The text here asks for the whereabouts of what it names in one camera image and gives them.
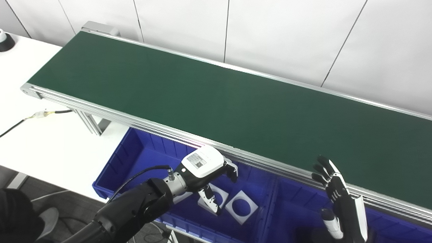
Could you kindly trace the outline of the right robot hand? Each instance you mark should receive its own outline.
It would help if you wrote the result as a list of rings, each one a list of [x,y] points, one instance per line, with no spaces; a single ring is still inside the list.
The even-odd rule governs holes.
[[[322,184],[333,207],[321,217],[335,243],[368,243],[368,224],[362,195],[352,195],[336,165],[322,155],[316,158],[311,178]]]

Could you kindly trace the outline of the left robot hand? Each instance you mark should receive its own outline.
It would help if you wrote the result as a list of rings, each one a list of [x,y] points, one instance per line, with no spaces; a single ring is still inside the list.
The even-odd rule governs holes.
[[[164,182],[173,198],[187,192],[197,192],[203,203],[215,215],[220,215],[221,207],[215,199],[210,183],[222,175],[236,183],[239,176],[237,165],[214,147],[205,145],[186,155],[176,169],[170,169]]]

